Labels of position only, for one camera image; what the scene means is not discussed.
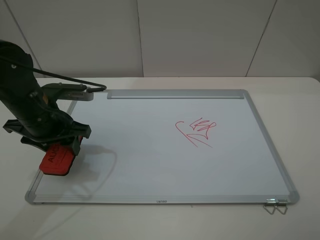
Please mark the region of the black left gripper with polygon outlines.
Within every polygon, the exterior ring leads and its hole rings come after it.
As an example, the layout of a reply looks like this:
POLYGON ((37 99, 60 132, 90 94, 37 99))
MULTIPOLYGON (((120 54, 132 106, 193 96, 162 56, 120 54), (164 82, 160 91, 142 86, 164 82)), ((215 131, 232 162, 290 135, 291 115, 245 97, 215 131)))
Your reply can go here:
POLYGON ((22 144, 45 153, 50 146, 60 144, 70 148, 73 155, 77 156, 83 138, 88 139, 91 135, 89 125, 74 121, 69 114, 58 108, 10 104, 6 107, 15 119, 8 120, 3 128, 8 133, 21 135, 22 144))

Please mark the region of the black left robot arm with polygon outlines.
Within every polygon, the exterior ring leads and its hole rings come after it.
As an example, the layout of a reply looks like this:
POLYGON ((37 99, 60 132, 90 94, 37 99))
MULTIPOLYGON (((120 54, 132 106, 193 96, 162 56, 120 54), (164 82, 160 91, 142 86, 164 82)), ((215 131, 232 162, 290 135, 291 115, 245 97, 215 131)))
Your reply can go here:
POLYGON ((75 156, 81 138, 89 138, 91 128, 73 120, 59 109, 58 99, 72 99, 72 92, 83 92, 83 84, 50 83, 40 86, 33 74, 33 59, 18 45, 0 42, 0 100, 14 115, 3 128, 22 136, 21 143, 47 152, 54 144, 75 156))

